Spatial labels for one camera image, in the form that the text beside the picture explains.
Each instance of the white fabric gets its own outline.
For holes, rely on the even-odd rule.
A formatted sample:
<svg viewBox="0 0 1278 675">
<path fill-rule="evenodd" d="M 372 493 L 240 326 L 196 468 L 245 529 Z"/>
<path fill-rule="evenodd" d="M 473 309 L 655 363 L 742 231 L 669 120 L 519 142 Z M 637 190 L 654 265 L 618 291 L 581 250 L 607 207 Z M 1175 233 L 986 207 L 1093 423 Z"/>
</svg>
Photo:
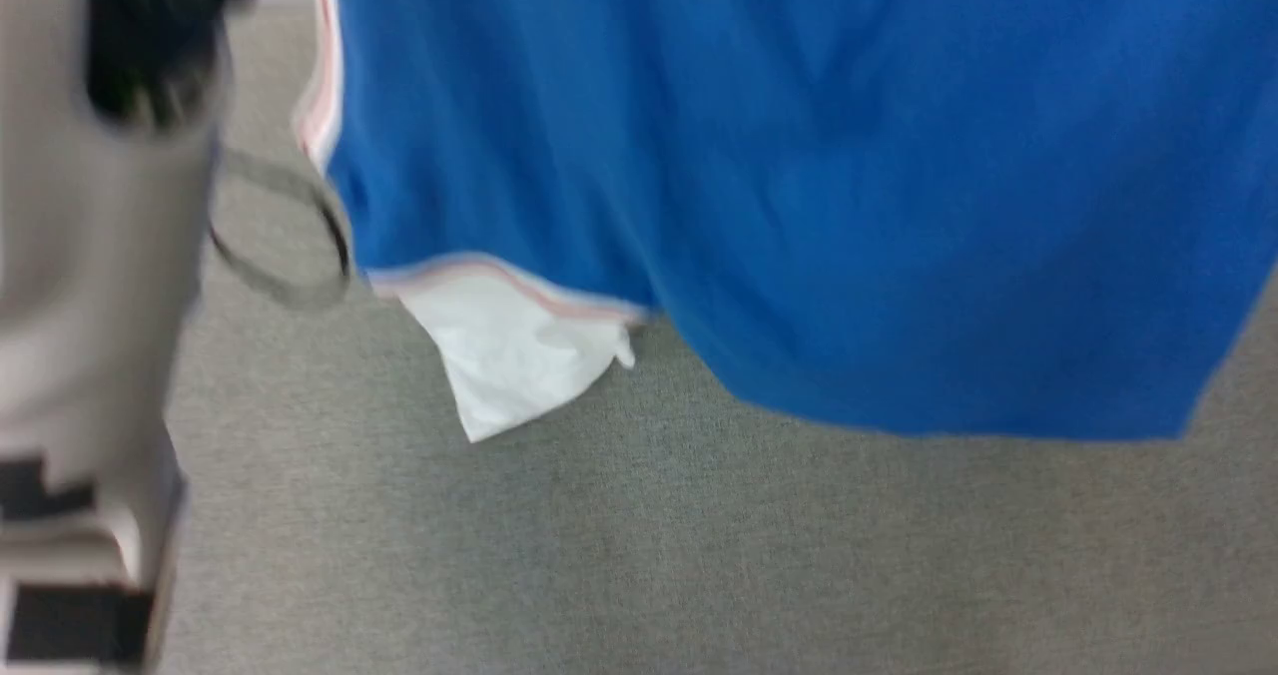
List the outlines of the white fabric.
<svg viewBox="0 0 1278 675">
<path fill-rule="evenodd" d="M 634 366 L 627 326 L 639 311 L 506 262 L 468 258 L 389 290 L 437 344 L 470 442 L 571 401 L 613 359 Z"/>
</svg>

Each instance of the gray textured tabletop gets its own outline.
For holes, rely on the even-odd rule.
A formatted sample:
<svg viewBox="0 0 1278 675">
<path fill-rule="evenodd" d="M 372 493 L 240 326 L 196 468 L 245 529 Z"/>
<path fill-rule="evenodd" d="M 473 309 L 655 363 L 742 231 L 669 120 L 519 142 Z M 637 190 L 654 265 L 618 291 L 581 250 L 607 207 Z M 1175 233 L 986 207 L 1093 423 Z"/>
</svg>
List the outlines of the gray textured tabletop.
<svg viewBox="0 0 1278 675">
<path fill-rule="evenodd" d="M 296 166 L 311 19 L 233 33 L 229 141 Z M 240 184 L 216 211 L 276 267 L 328 263 L 305 211 Z M 813 427 L 735 403 L 668 326 L 636 350 L 468 445 L 396 306 L 294 316 L 210 262 L 164 672 L 1278 672 L 1278 299 L 1178 444 Z"/>
</svg>

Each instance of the blue cloth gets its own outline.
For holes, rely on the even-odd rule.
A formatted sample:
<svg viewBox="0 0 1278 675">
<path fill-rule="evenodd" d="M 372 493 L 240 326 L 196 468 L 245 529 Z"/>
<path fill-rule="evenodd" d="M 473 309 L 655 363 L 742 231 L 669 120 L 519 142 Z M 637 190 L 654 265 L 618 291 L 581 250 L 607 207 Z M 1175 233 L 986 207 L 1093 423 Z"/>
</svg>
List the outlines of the blue cloth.
<svg viewBox="0 0 1278 675">
<path fill-rule="evenodd" d="M 337 0 L 369 271 L 666 311 L 737 396 L 1181 432 L 1278 247 L 1278 0 Z"/>
</svg>

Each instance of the gray fabric surface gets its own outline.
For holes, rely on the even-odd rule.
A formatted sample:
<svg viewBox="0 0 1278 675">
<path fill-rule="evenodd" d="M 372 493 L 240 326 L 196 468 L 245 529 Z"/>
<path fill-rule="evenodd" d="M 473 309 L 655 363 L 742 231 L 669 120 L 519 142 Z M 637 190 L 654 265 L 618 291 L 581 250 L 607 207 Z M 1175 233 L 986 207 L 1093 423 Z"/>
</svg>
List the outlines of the gray fabric surface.
<svg viewBox="0 0 1278 675">
<path fill-rule="evenodd" d="M 231 143 L 296 166 L 309 12 L 235 31 Z M 318 224 L 222 189 L 294 275 Z M 165 672 L 1278 672 L 1278 299 L 1180 444 L 905 441 L 639 367 L 468 445 L 364 288 L 295 316 L 210 265 L 170 423 L 194 485 Z"/>
</svg>

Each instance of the wrinkled fabric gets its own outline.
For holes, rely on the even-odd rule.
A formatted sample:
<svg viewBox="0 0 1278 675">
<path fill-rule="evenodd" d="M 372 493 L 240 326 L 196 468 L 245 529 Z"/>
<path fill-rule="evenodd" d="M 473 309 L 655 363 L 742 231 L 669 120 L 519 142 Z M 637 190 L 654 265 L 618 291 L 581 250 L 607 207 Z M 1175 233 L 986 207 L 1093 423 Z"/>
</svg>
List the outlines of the wrinkled fabric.
<svg viewBox="0 0 1278 675">
<path fill-rule="evenodd" d="M 1177 435 L 1278 245 L 1278 0 L 332 0 L 377 280 L 666 312 L 737 396 Z"/>
</svg>

